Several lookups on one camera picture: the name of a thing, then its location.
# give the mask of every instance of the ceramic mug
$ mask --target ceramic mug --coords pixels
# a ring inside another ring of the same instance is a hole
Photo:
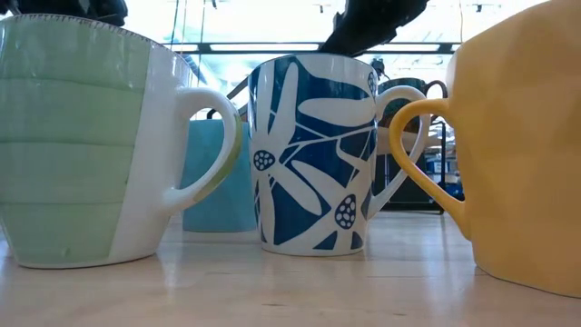
[[[497,278],[581,297],[581,2],[531,7],[464,43],[448,67],[449,100],[408,104],[389,142],[402,169],[456,220],[478,267]],[[419,114],[454,128],[466,201],[405,155]]]
[[[63,15],[0,22],[0,221],[23,266],[119,263],[155,252],[168,218],[210,193],[241,148],[240,117],[191,88],[180,56]],[[225,138],[183,189],[190,117],[218,110]]]
[[[183,212],[184,231],[234,233],[256,229],[248,159],[248,123],[242,123],[241,154],[228,177],[201,202]],[[219,154],[224,131],[220,120],[190,122],[182,185],[202,177]]]
[[[371,194],[377,121],[393,99],[426,98],[408,86],[376,97],[377,81],[370,65],[334,54],[287,55],[251,73],[251,178],[264,250],[328,256],[363,248],[368,220],[406,178]],[[412,160],[428,128],[424,115]]]

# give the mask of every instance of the blue floral mug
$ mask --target blue floral mug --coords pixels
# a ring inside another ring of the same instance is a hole
[[[407,177],[377,196],[377,121],[394,99],[425,95],[397,86],[379,96],[368,64],[334,54],[268,61],[249,78],[250,160],[254,211],[269,252],[330,256],[364,247],[367,225]],[[421,117],[410,154],[423,152],[429,116]]]

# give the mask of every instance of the light blue mug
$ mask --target light blue mug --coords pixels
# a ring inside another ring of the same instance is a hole
[[[183,212],[184,231],[233,233],[256,228],[248,157],[248,124],[242,124],[240,157],[230,175],[213,193]],[[190,121],[182,185],[199,180],[208,170],[222,148],[223,134],[222,120]]]

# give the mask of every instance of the green and white mug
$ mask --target green and white mug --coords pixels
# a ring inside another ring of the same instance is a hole
[[[193,80],[180,56],[112,25],[0,22],[0,222],[18,263],[86,267],[155,253],[169,216],[208,195],[241,149],[236,110]],[[177,189],[189,120],[203,108],[222,115],[222,149]]]

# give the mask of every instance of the green stripe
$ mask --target green stripe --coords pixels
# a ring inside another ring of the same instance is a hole
[[[121,204],[0,204],[6,239],[22,264],[105,260]]]
[[[118,144],[99,144],[99,143],[88,143],[88,142],[76,142],[67,140],[58,140],[58,142],[48,142],[44,138],[32,138],[23,137],[22,139],[15,138],[13,141],[2,141],[0,144],[70,144],[70,145],[98,145],[98,146],[109,146],[109,147],[119,147],[133,149],[133,145],[118,145]]]
[[[143,95],[54,80],[0,80],[0,142],[135,144]]]
[[[53,15],[0,21],[0,79],[72,81],[118,90],[145,88],[150,42],[79,19]]]
[[[133,148],[0,144],[0,203],[122,202]]]

